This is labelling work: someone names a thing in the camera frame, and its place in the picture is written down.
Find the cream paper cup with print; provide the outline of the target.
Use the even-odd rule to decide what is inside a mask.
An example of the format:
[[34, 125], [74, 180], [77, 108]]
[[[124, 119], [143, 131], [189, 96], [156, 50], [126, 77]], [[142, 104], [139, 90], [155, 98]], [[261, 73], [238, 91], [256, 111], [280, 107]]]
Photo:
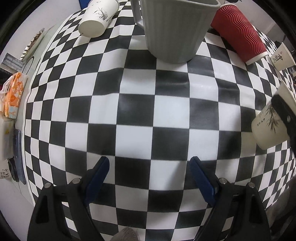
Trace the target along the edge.
[[273, 66], [278, 71], [290, 68], [295, 65], [295, 61], [284, 42], [282, 42], [277, 50], [272, 54], [271, 61]]

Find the white bamboo print paper cup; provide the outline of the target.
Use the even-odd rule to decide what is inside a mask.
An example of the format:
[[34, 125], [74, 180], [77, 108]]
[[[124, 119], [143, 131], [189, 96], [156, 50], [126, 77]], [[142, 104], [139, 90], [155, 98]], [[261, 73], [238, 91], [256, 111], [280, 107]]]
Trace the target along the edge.
[[80, 35], [87, 38], [101, 36], [118, 10], [116, 0], [90, 1], [78, 26]]

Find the black white checkered tablecloth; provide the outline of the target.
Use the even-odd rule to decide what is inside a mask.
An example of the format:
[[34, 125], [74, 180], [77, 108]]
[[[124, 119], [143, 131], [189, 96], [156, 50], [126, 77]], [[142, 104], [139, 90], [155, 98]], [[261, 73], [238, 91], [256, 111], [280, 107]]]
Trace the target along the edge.
[[281, 82], [268, 57], [245, 65], [210, 30], [195, 57], [180, 65], [156, 59], [129, 1], [98, 38], [78, 32], [84, 11], [63, 21], [31, 81], [24, 154], [33, 201], [46, 183], [83, 176], [101, 156], [110, 170], [90, 204], [106, 240], [123, 227], [141, 240], [190, 240], [210, 207], [192, 178], [199, 157], [218, 177], [253, 182], [265, 207], [295, 175], [289, 142], [260, 149], [251, 122]]

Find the grey ribbed mug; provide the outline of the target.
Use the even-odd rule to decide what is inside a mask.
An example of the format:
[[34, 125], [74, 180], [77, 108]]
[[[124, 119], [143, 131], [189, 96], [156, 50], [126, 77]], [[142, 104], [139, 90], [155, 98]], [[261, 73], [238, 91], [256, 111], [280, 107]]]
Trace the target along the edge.
[[131, 1], [135, 23], [144, 30], [148, 51], [167, 63], [191, 60], [221, 3], [212, 1]]

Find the plate of snacks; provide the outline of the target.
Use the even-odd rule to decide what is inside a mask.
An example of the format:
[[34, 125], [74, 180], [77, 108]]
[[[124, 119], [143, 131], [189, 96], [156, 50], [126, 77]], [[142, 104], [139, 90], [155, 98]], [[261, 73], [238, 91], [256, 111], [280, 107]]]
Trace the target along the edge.
[[24, 49], [23, 53], [21, 54], [20, 61], [24, 62], [34, 53], [34, 51], [40, 44], [41, 40], [43, 40], [44, 35], [45, 35], [45, 29], [42, 28], [38, 33], [36, 33], [36, 35], [33, 37], [33, 39], [29, 42], [29, 44]]

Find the blue smartphone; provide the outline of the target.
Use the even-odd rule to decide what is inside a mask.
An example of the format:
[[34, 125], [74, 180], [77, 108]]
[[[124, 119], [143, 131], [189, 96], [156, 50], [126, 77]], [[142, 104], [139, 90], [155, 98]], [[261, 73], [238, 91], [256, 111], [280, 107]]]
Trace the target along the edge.
[[22, 139], [21, 131], [14, 129], [13, 138], [13, 153], [15, 161], [15, 170], [18, 181], [21, 181], [24, 185], [26, 184], [25, 173], [23, 170], [23, 158], [22, 158]]

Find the orange snack packet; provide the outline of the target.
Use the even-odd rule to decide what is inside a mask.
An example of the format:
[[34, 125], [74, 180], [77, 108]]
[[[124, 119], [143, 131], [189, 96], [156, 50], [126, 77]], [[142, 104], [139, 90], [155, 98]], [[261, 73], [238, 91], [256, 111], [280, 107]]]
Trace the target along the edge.
[[1, 90], [1, 111], [5, 117], [16, 119], [27, 80], [27, 75], [17, 72], [4, 83]]

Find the red ripple paper cup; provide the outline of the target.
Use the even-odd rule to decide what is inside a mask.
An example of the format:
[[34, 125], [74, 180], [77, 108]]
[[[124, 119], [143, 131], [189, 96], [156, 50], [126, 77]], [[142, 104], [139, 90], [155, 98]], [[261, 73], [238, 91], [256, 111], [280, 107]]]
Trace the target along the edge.
[[222, 5], [216, 12], [211, 27], [231, 45], [246, 65], [268, 55], [257, 30], [234, 4]]

